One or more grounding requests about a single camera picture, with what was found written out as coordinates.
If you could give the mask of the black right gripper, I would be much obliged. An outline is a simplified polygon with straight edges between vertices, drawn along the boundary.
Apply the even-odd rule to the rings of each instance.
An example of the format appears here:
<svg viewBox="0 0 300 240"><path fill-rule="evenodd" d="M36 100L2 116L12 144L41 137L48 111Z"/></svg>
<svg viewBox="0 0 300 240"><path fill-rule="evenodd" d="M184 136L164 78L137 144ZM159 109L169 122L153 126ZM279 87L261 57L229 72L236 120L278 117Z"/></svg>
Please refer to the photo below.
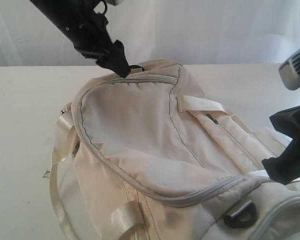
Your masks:
<svg viewBox="0 0 300 240"><path fill-rule="evenodd" d="M300 105L281 110L269 117L274 129L290 138L291 142L278 157L261 161L269 178L287 185L300 178Z"/></svg>

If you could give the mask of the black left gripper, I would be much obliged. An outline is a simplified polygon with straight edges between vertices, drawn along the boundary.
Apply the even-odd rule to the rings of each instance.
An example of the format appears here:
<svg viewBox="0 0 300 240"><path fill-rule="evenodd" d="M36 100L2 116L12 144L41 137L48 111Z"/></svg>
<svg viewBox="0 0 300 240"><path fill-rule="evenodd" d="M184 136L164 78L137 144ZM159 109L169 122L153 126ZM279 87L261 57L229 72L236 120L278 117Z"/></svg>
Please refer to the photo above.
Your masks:
<svg viewBox="0 0 300 240"><path fill-rule="evenodd" d="M129 74L121 41L112 42L105 0L32 0L31 3L69 39L85 58L120 77Z"/></svg>

